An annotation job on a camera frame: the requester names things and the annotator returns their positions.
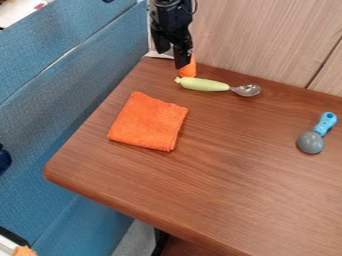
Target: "blue seat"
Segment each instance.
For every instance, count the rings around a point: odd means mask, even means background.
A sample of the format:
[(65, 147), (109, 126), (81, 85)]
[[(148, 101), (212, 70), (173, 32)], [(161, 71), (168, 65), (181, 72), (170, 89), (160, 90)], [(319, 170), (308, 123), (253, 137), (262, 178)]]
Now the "blue seat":
[(39, 255), (109, 255), (132, 223), (42, 168), (147, 52), (146, 13), (145, 1), (56, 0), (0, 33), (0, 143), (13, 158), (0, 226)]

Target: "orange cloth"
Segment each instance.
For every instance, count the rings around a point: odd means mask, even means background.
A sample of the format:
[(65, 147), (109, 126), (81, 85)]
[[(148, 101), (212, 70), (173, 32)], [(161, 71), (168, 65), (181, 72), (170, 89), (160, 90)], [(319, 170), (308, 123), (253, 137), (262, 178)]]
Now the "orange cloth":
[(108, 133), (115, 140), (170, 152), (188, 109), (133, 92)]

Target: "spoon bowl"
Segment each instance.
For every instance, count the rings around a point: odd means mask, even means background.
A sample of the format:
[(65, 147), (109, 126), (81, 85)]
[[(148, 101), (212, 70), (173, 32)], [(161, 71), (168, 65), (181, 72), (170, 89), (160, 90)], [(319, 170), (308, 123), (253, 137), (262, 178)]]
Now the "spoon bowl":
[(247, 84), (237, 87), (230, 87), (230, 90), (243, 97), (253, 97), (261, 92), (261, 88), (257, 84)]

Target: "tabletop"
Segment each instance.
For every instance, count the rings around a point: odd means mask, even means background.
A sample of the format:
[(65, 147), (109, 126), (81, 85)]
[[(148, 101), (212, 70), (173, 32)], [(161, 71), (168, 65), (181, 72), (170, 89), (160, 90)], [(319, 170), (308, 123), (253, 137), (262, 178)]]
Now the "tabletop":
[[(174, 63), (145, 58), (56, 153), (44, 176), (222, 255), (342, 255), (342, 126), (321, 154), (295, 145), (341, 98), (199, 66), (199, 77), (262, 93), (175, 84)], [(171, 153), (107, 140), (132, 91), (187, 107)]]

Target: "wooden wall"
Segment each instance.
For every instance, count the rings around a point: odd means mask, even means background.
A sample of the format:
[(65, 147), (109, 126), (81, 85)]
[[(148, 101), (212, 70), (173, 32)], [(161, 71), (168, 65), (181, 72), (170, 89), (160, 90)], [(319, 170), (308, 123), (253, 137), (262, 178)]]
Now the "wooden wall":
[(198, 62), (342, 96), (342, 0), (198, 1)]

